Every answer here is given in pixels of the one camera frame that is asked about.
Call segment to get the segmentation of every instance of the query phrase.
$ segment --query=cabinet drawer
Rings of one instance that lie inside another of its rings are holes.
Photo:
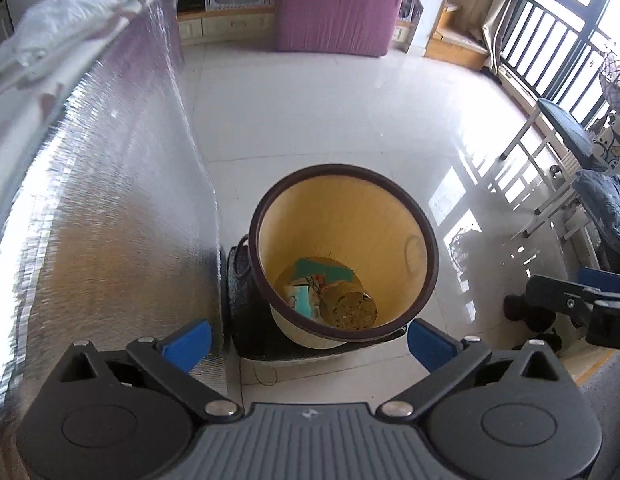
[[[203,36],[201,19],[179,22],[179,35],[181,36],[181,40],[190,40],[191,38],[200,38]]]
[[[242,16],[216,16],[203,18],[204,36],[224,36],[258,32],[270,27],[272,14],[245,14]]]
[[[408,34],[410,30],[405,27],[399,27],[398,25],[394,27],[394,34],[392,34],[392,41],[408,41]]]

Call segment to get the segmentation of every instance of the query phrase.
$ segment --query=tile floor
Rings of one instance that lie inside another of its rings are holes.
[[[567,271],[550,223],[528,239],[517,235],[546,189],[522,150],[495,161],[525,117],[494,82],[400,52],[276,54],[266,41],[187,47],[184,59],[184,105],[226,249],[278,179],[312,164],[357,164],[403,186],[435,228],[439,280],[419,317],[498,348],[532,335],[505,319],[503,297],[522,293],[530,273],[567,279]],[[540,139],[530,132],[525,142],[530,149]],[[365,400],[374,409],[426,373],[405,338],[293,367],[241,362],[246,408]]]

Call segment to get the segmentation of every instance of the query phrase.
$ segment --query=blue gripper pad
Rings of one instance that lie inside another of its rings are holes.
[[[161,342],[161,355],[177,368],[188,373],[201,361],[212,345],[212,328],[201,319],[188,323]]]
[[[463,345],[422,319],[408,326],[408,349],[432,373],[463,351]]]

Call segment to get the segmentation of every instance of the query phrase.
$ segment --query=curtain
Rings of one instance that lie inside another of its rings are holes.
[[[486,62],[492,73],[498,73],[501,58],[501,46],[507,24],[512,18],[518,0],[494,0],[488,10],[488,15],[481,27],[485,47],[490,53]]]

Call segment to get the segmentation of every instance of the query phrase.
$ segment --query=trash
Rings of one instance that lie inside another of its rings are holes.
[[[287,304],[302,316],[341,330],[363,330],[374,325],[373,299],[352,269],[329,258],[298,260],[293,280],[283,286]],[[284,271],[289,275],[290,269]]]
[[[324,286],[325,279],[320,274],[294,280],[284,288],[287,304],[302,316],[322,322],[319,306]]]
[[[320,311],[325,323],[348,331],[370,328],[376,320],[370,295],[360,285],[345,281],[323,288]]]
[[[14,35],[0,45],[0,73],[13,63],[31,68],[58,49],[84,40],[129,1],[43,0],[33,5]]]

